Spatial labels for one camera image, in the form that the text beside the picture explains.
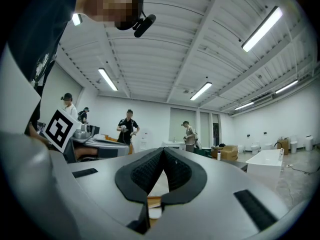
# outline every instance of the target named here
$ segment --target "white shirt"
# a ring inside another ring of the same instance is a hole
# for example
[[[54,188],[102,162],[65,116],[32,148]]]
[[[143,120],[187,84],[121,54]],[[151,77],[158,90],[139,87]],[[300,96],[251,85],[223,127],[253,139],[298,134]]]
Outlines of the white shirt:
[[[68,115],[70,115],[73,119],[78,119],[78,111],[75,107],[75,105],[71,104],[71,106],[66,106],[63,109]]]

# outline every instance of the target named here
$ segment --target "concrete floor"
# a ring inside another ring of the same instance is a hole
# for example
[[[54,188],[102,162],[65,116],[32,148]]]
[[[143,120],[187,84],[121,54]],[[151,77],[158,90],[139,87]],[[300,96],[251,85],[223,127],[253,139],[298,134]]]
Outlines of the concrete floor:
[[[238,155],[238,161],[245,162],[252,157],[253,155],[251,152],[240,153]],[[320,166],[320,150],[298,150],[295,154],[289,153],[283,157],[276,193],[281,197],[287,207],[291,209],[303,200],[307,200],[312,197],[315,188],[319,184],[320,170],[308,175],[304,172],[286,167],[287,165],[292,165],[294,169],[305,172],[315,172]],[[168,192],[168,180],[165,172],[163,171],[149,196],[162,196]]]

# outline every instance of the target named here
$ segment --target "doorway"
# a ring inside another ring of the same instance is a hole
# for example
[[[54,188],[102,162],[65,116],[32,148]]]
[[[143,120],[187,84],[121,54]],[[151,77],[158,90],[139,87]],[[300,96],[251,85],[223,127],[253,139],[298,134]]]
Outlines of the doorway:
[[[219,140],[219,124],[213,123],[213,145],[218,146],[220,144]]]

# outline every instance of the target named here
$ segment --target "fluorescent light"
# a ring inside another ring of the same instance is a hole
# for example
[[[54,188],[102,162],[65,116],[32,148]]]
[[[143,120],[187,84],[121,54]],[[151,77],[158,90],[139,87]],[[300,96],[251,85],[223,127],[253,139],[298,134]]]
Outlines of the fluorescent light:
[[[110,77],[108,76],[107,72],[104,68],[99,68],[98,71],[100,72],[101,76],[104,78],[104,80],[110,85],[112,90],[118,91],[117,87],[114,85],[114,83],[111,81]]]
[[[282,11],[278,6],[275,6],[272,11],[268,14],[265,20],[260,24],[260,26],[253,32],[253,34],[244,42],[242,48],[249,52],[252,47],[254,47],[261,38],[276,24],[276,22],[281,18]]]
[[[275,94],[278,94],[278,93],[284,91],[285,89],[288,89],[289,87],[295,85],[296,83],[298,83],[298,80],[295,80],[294,82],[289,83],[287,86],[281,88],[280,90],[277,90],[277,91],[275,92]]]
[[[76,14],[76,13],[75,13],[75,14],[72,16],[72,21],[73,21],[73,24],[74,24],[75,26],[81,24],[81,23],[82,23],[82,18],[81,18],[81,16],[80,16],[80,14]]]
[[[190,100],[194,101],[196,98],[198,98],[201,94],[203,94],[206,90],[208,90],[212,86],[212,83],[206,82],[204,86],[201,87],[200,90],[198,90],[195,95],[193,95]]]
[[[243,109],[243,108],[248,107],[248,106],[250,106],[250,105],[252,105],[252,104],[255,104],[255,103],[254,103],[254,102],[250,102],[250,103],[248,103],[248,104],[245,104],[245,105],[243,105],[243,106],[240,106],[240,107],[235,108],[235,110]]]

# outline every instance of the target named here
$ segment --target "black cap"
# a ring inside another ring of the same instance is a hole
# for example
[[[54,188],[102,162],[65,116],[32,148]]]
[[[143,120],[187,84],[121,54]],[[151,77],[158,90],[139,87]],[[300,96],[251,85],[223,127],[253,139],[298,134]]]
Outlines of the black cap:
[[[120,26],[117,27],[118,30],[129,30],[134,25],[136,25],[136,23],[140,19],[140,16],[141,16],[141,13],[142,13],[143,7],[144,7],[144,0],[132,0],[132,3],[133,4],[135,4],[135,3],[138,4],[137,14],[133,17],[132,21],[120,22]]]
[[[69,99],[72,99],[71,93],[66,93],[63,97],[61,97],[61,100],[67,101]]]

